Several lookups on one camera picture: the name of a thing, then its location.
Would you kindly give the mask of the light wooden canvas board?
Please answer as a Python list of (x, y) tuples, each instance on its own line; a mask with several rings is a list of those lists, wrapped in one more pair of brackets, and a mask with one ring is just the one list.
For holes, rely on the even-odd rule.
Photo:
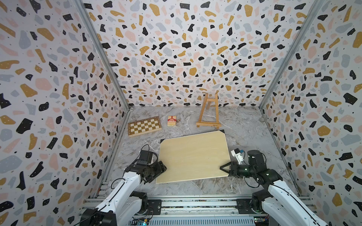
[(166, 171), (157, 177), (157, 184), (227, 177), (220, 167), (231, 161), (223, 131), (164, 139), (159, 160)]

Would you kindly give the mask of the wooden tabletop easel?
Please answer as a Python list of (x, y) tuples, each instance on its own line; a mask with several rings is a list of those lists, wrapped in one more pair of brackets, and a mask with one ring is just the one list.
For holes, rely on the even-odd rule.
[[(205, 120), (205, 113), (215, 113), (215, 119), (213, 121)], [(205, 94), (201, 111), (199, 114), (199, 119), (196, 122), (196, 127), (214, 127), (220, 129), (222, 124), (219, 120), (219, 103), (218, 103), (218, 94), (213, 95)]]

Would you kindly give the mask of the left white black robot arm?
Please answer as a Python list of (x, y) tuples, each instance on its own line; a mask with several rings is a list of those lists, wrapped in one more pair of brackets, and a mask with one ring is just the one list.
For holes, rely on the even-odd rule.
[(135, 215), (142, 218), (153, 214), (148, 196), (137, 192), (141, 184), (154, 181), (167, 170), (157, 153), (141, 150), (140, 155), (126, 169), (118, 185), (94, 209), (86, 209), (77, 226), (127, 226)]

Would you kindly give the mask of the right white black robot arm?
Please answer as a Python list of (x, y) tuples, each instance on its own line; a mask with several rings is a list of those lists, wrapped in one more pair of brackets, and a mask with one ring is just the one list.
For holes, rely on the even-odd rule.
[(263, 187), (252, 194), (248, 206), (253, 212), (268, 214), (279, 226), (328, 225), (300, 200), (277, 171), (267, 167), (263, 153), (250, 150), (245, 156), (248, 163), (237, 160), (220, 166), (220, 170), (229, 177), (252, 178)]

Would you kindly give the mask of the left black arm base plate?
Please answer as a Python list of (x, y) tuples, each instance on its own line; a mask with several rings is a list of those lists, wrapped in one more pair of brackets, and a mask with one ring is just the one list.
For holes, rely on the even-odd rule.
[(141, 209), (138, 212), (140, 215), (160, 215), (162, 207), (161, 199), (151, 199), (142, 201)]

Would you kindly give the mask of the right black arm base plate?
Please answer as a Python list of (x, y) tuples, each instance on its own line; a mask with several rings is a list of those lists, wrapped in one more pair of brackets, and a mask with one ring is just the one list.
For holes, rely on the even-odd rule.
[(239, 214), (254, 214), (251, 206), (251, 199), (237, 199), (236, 209)]

